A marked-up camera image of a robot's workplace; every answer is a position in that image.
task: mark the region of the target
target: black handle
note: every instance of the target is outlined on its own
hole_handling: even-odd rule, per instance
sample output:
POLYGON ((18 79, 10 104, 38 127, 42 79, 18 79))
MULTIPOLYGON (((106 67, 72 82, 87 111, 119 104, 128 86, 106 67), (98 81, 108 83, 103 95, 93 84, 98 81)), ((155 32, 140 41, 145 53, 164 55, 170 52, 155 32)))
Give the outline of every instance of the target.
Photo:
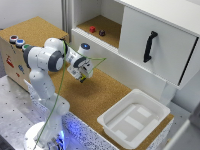
POLYGON ((148 62, 151 59, 151 56, 149 54, 150 54, 150 51, 151 51, 152 40, 156 36, 158 36, 158 33, 151 31, 151 35, 149 36, 149 38, 147 40, 146 50, 145 50, 145 53, 144 53, 144 63, 148 62))

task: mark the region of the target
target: cabinet door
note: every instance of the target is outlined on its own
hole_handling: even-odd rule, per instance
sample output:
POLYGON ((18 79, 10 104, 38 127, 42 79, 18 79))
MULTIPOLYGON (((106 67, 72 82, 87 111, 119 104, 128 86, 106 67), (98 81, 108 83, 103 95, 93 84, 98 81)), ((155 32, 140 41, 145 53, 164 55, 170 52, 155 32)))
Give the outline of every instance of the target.
POLYGON ((196 37, 191 34, 125 7, 119 53, 176 85, 195 40, 196 37), (158 36, 152 39, 152 58, 144 63, 146 44, 152 31, 158 36))

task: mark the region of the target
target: cardboard box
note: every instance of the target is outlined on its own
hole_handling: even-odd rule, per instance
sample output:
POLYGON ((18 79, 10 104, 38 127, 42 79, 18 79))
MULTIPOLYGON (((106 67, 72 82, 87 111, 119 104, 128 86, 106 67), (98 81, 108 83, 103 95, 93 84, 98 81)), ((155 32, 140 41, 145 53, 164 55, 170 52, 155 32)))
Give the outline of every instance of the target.
POLYGON ((27 68, 21 49, 9 43, 9 38, 17 35, 26 44, 43 47, 48 38, 62 38, 69 42, 69 35, 40 17, 0 31, 0 49, 6 74, 28 91, 24 79, 29 81, 30 69, 27 68))

